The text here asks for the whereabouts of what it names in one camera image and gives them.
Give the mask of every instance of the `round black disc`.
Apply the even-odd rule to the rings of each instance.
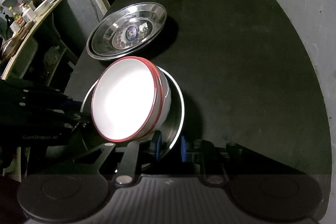
[[[281,221],[310,215],[322,197],[308,175],[240,175],[232,181],[231,193],[246,211]]]
[[[21,183],[17,199],[35,220],[66,223],[93,214],[108,192],[101,175],[30,175]]]

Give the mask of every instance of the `round sticker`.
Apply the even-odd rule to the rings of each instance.
[[[128,41],[132,41],[137,37],[137,29],[135,26],[129,26],[126,30],[125,36]]]

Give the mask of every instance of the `red rim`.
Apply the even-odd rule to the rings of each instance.
[[[158,112],[158,114],[157,114],[157,117],[156,117],[156,119],[155,119],[155,121],[154,121],[152,127],[151,127],[146,133],[144,133],[143,135],[139,136],[138,138],[135,138],[135,140],[139,140],[139,139],[141,139],[141,138],[143,138],[143,137],[146,137],[147,135],[149,135],[149,134],[152,132],[152,130],[154,129],[154,127],[156,126],[156,124],[157,124],[158,121],[159,121],[159,118],[160,118],[160,116],[161,116],[161,112],[162,112],[162,108],[163,108],[163,102],[164,102],[164,97],[163,97],[163,96],[164,96],[164,95],[163,95],[163,85],[162,85],[162,81],[161,81],[160,73],[158,72],[156,66],[155,66],[151,61],[149,61],[149,60],[147,60],[147,59],[144,59],[144,60],[145,60],[144,62],[147,62],[147,64],[153,68],[153,70],[154,70],[154,72],[155,72],[157,78],[159,79],[160,87],[161,87],[161,98],[160,98],[161,100],[160,100],[159,112]]]
[[[115,63],[121,61],[121,60],[124,60],[124,59],[136,59],[136,60],[139,60],[140,62],[144,63],[147,68],[149,69],[149,71],[151,72],[152,74],[152,77],[153,77],[153,83],[154,83],[154,98],[153,98],[153,103],[152,103],[152,107],[151,107],[151,110],[145,120],[145,122],[142,124],[142,126],[135,132],[133,133],[131,136],[127,137],[127,138],[124,138],[124,139],[118,139],[118,140],[114,140],[114,139],[109,139],[107,138],[106,136],[103,135],[103,133],[97,128],[97,125],[95,123],[95,119],[93,117],[93,109],[92,109],[92,106],[93,106],[93,99],[95,97],[95,92],[96,92],[96,88],[100,82],[100,79],[102,78],[102,76],[105,74],[105,72],[111,67],[113,66]],[[146,123],[148,122],[148,120],[150,119],[151,115],[152,115],[152,112],[153,112],[153,109],[154,109],[154,105],[155,105],[155,101],[156,101],[156,97],[157,97],[157,71],[154,70],[153,66],[151,65],[152,63],[150,61],[148,61],[147,59],[144,59],[144,58],[141,58],[141,57],[137,57],[137,56],[126,56],[126,57],[122,57],[120,59],[118,59],[117,61],[113,62],[110,66],[108,66],[104,72],[101,74],[101,76],[99,77],[98,81],[97,81],[97,84],[96,86],[94,87],[94,90],[93,90],[93,93],[92,93],[92,100],[91,100],[91,117],[92,117],[92,121],[93,121],[93,125],[95,126],[96,130],[98,131],[98,133],[106,140],[110,141],[110,142],[124,142],[124,141],[128,141],[130,139],[132,139],[134,136],[136,136],[142,129],[143,127],[146,125]]]

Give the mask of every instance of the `metal plate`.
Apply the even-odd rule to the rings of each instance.
[[[134,4],[108,15],[92,32],[88,54],[98,60],[113,60],[151,42],[162,30],[166,9],[152,2]]]
[[[162,151],[160,158],[163,158],[167,153],[173,148],[179,135],[182,130],[183,122],[184,122],[184,100],[182,96],[181,89],[175,79],[164,69],[158,67],[167,77],[170,91],[171,91],[171,105],[170,110],[167,116],[167,119],[164,121],[162,126],[159,128],[162,132]],[[86,94],[84,101],[82,103],[81,112],[90,113],[91,112],[91,101],[92,101],[92,93],[93,88],[97,84],[94,83],[93,86],[90,88],[88,93]],[[152,134],[148,135],[145,139],[152,139]],[[84,142],[86,142],[87,146],[89,145],[87,142],[88,138],[83,136]],[[101,137],[101,143],[106,142],[105,139]],[[119,147],[127,146],[129,142],[120,142],[117,143]]]

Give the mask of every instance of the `table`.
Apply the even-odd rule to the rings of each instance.
[[[13,68],[15,67],[15,64],[17,63],[17,61],[20,59],[20,57],[22,56],[22,54],[25,51],[29,51],[28,55],[31,55],[31,58],[28,58],[28,60],[25,60],[26,62],[29,62],[32,60],[32,58],[34,57],[34,53],[37,50],[37,43],[32,39],[34,33],[36,32],[36,30],[41,26],[42,23],[44,23],[47,19],[47,17],[51,14],[51,24],[50,24],[50,28],[52,29],[53,33],[58,37],[58,44],[60,47],[62,47],[62,54],[61,57],[63,55],[65,55],[73,64],[77,63],[78,58],[75,56],[75,54],[65,45],[65,43],[60,39],[60,35],[57,32],[55,25],[53,24],[53,10],[58,6],[58,4],[60,4],[62,0],[56,0],[48,9],[48,11],[46,13],[44,13],[42,16],[40,17],[36,17],[34,19],[35,24],[32,27],[32,29],[29,31],[29,33],[27,34],[27,36],[25,37],[25,39],[23,40],[21,46],[19,47],[19,49],[17,50],[16,54],[10,59],[9,63],[7,64],[4,73],[2,74],[1,79],[6,80]],[[29,63],[25,64],[24,69],[22,69],[20,75],[17,75],[19,78],[22,78],[24,73],[26,72],[27,68],[29,66]],[[53,72],[51,73],[47,84],[50,84],[51,78],[56,70],[57,66],[55,66]]]
[[[203,138],[219,147],[237,142],[308,174],[331,174],[319,82],[276,0],[116,0],[108,14],[143,1],[162,4],[168,18],[136,55],[179,83],[188,140]],[[82,101],[110,63],[84,50],[65,93]]]

